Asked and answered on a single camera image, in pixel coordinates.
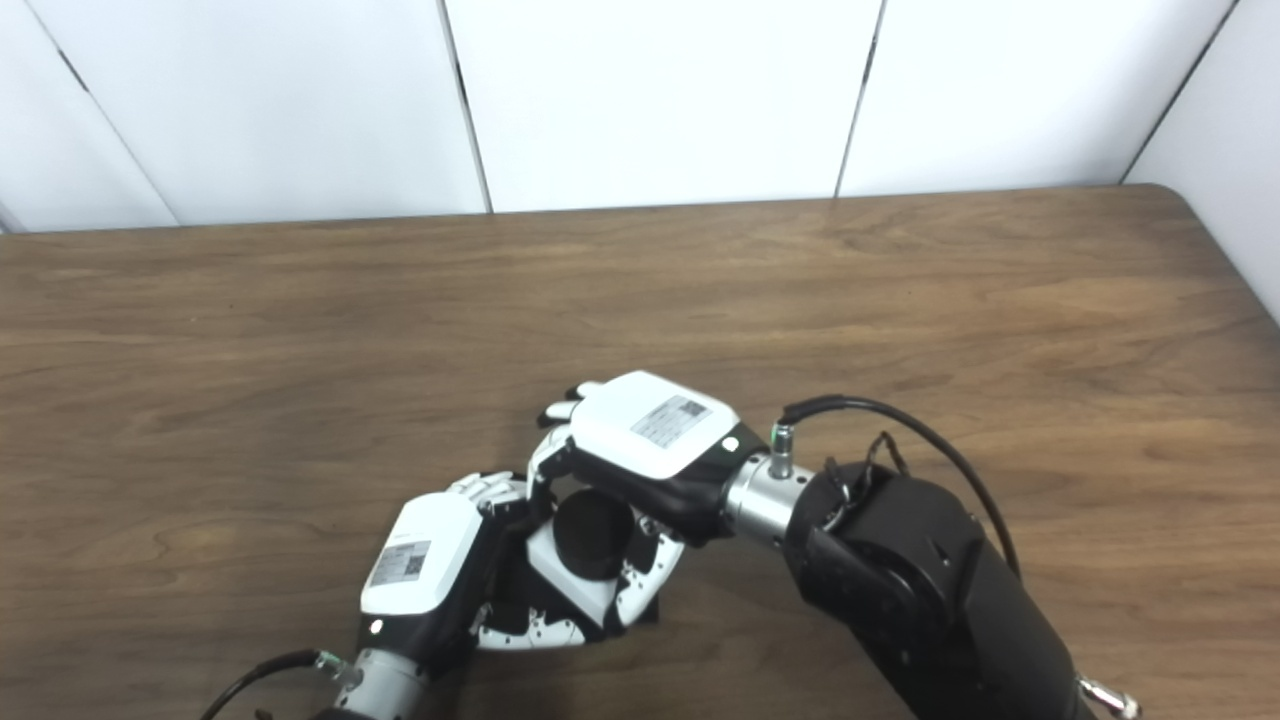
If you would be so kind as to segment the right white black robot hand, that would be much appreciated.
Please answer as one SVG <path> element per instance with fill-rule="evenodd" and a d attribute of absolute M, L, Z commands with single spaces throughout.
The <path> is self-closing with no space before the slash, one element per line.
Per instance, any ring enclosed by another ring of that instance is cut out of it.
<path fill-rule="evenodd" d="M 529 561 L 603 637 L 654 609 L 686 548 L 730 536 L 730 487 L 765 448 L 726 402 L 644 370 L 584 382 L 538 423 L 529 496 L 548 500 L 563 478 L 581 488 L 535 532 Z"/>

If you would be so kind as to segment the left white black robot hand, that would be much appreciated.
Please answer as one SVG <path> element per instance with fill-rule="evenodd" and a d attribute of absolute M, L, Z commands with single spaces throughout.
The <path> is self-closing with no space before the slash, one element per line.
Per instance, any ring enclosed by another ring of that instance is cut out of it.
<path fill-rule="evenodd" d="M 529 561 L 541 518 L 520 473 L 472 473 L 406 502 L 360 594 L 357 648 L 438 679 L 475 650 L 588 644 L 603 634 Z"/>

